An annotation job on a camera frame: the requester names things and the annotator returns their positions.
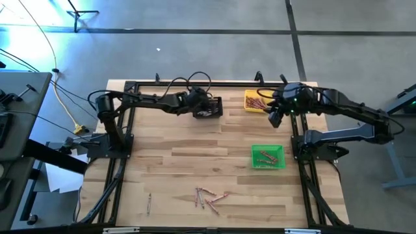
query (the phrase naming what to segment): mounting plate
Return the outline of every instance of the mounting plate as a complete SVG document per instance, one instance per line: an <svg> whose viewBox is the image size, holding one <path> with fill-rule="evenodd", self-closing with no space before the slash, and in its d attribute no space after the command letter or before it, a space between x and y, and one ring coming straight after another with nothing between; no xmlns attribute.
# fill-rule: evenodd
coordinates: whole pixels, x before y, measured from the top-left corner
<svg viewBox="0 0 416 234"><path fill-rule="evenodd" d="M325 143L316 148L307 148L301 152L300 146L304 142L304 136L292 136L292 151L295 160L325 160L333 161L349 153L346 148L335 145L334 143Z"/></svg>
<svg viewBox="0 0 416 234"><path fill-rule="evenodd" d="M90 158L105 158L105 159L128 159L131 155L131 148L133 147L133 134L125 135L125 148L123 150L109 151L107 134L93 134L94 142L99 142L98 146L89 146L87 157Z"/></svg>

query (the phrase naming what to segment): white paper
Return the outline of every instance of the white paper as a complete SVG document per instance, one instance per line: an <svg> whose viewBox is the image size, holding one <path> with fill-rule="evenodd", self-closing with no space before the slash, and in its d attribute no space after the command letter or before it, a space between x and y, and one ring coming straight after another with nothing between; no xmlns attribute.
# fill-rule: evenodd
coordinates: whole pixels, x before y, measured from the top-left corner
<svg viewBox="0 0 416 234"><path fill-rule="evenodd" d="M77 155L77 150L73 149L72 154L70 156L83 161L87 162L86 154L84 155ZM84 175L71 172L69 170L65 170L59 168L58 166L45 164L46 166L46 173L47 173L47 182L49 183L49 190L51 192L59 189L60 193L63 192L70 192L74 190L78 190L84 180Z"/></svg>

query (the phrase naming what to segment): gray floor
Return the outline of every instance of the gray floor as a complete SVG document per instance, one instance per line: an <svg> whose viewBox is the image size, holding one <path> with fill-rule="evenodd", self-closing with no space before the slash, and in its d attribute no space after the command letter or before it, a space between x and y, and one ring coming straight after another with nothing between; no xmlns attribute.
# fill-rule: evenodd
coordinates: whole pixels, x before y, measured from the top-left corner
<svg viewBox="0 0 416 234"><path fill-rule="evenodd" d="M11 1L5 1L6 6L14 11L8 15L17 19L2 17L7 11L4 10L0 23L14 23L13 20L31 23L19 5L8 2ZM73 2L83 10L100 10L97 16L83 16L87 26L96 28L289 29L284 0ZM66 1L24 3L43 25L72 26L73 19L65 13L70 9ZM415 2L410 0L292 0L292 5L299 30L416 30ZM278 80L278 75L284 73L289 80L299 81L291 37L285 35L47 33L47 36L63 72L59 83L82 96L105 88L108 79L152 79L156 72L167 79L202 70L213 79L249 80L261 70L267 80ZM0 32L0 38L1 48L39 70L49 71L54 66L50 48L37 29ZM385 107L397 93L416 81L415 37L300 36L299 41L308 81L339 89L350 99L372 107ZM8 65L21 69L11 62ZM65 102L80 124L95 128L93 118L67 99ZM62 117L54 119L55 112ZM73 128L51 88L40 116ZM340 116L327 116L327 121L331 130L357 124ZM416 146L412 144L416 140L416 125L405 120L403 123L406 133L397 138L395 146L405 174L416 176ZM46 142L64 140L66 136L67 132L38 120L31 138ZM350 154L340 159L339 168L351 224L415 233L416 187L383 190L382 182L396 178L383 146L365 143L345 146ZM40 216L36 227L69 224L75 201L75 193L38 195L33 209ZM14 224L15 229L26 227L22 222Z"/></svg>

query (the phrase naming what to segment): yellow tray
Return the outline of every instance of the yellow tray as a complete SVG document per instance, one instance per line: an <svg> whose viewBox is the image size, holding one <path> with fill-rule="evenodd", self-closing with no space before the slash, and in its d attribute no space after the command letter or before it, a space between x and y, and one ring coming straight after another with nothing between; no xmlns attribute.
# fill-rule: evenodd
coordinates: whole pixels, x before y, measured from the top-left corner
<svg viewBox="0 0 416 234"><path fill-rule="evenodd" d="M271 91L271 90L269 90L269 91L268 90L262 90L261 93L264 94L264 95L266 95L266 96L270 96L271 97L272 94L273 94L273 91ZM250 97L250 98L260 98L266 104L267 103L270 103L271 101L273 101L273 99L271 99L271 98L265 98L265 97L259 96L259 94L257 94L257 91L256 90L246 90L244 92L244 109L246 111L250 111L250 112L265 113L262 109L256 109L256 108L247 107L246 106L246 98L247 97Z"/></svg>

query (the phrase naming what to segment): wooden tabletop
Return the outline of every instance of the wooden tabletop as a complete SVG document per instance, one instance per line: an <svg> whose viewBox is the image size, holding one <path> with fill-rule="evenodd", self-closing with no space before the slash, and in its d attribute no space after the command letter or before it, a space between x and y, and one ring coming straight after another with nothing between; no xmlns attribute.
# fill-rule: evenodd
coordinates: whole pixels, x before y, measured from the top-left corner
<svg viewBox="0 0 416 234"><path fill-rule="evenodd" d="M107 89L122 91L124 83L110 80ZM285 117L280 127L274 129L266 114L246 112L243 108L246 89L255 90L211 87L214 96L222 97L224 115L219 119L196 120L192 114L176 116L161 110L136 110L132 130L135 142L125 171L117 226L307 227L298 165L290 143L291 121ZM140 87L144 94L161 95L165 90L166 87ZM171 93L179 91L184 88L170 89ZM310 129L327 130L324 115L308 114L307 120ZM101 124L97 132L104 133ZM252 169L253 144L283 145L286 169ZM101 196L108 163L108 159L98 159L86 172L79 219ZM327 162L316 164L322 196L338 217L348 223L337 172ZM229 194L215 203L219 216L208 206L202 209L198 204L195 208L196 187ZM152 200L147 216L149 193ZM208 194L203 197L213 198ZM313 198L311 203L318 220Z"/></svg>

